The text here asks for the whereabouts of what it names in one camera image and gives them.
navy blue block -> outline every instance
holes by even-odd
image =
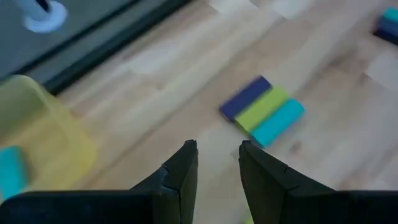
[[[377,30],[373,34],[398,45],[398,23],[390,19],[381,17],[377,23]]]
[[[220,106],[221,113],[230,121],[245,110],[254,100],[271,88],[271,84],[259,75],[255,80]]]

teal block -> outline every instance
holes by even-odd
[[[3,200],[19,194],[27,187],[22,151],[17,146],[0,149],[0,194]]]
[[[398,9],[389,7],[387,10],[384,11],[383,16],[394,22],[398,22]]]
[[[304,107],[295,99],[288,99],[277,111],[251,131],[251,136],[267,147],[290,125],[304,115]]]

translucent yellow container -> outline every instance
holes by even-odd
[[[27,190],[70,188],[87,173],[96,155],[69,110],[22,75],[0,86],[0,145],[22,149]]]

wooden floor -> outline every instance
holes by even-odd
[[[194,1],[61,95],[98,145],[76,188],[128,189],[196,139],[194,223],[239,223],[246,136],[217,109],[261,74],[307,109],[267,152],[334,189],[398,189],[398,96],[366,75],[395,51],[369,34],[393,5],[316,0],[285,18],[271,0]]]

green block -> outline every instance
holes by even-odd
[[[383,16],[389,20],[398,22],[398,9],[389,7],[387,10],[384,11]]]
[[[279,86],[274,86],[236,117],[236,122],[247,132],[268,118],[289,99],[289,95]]]

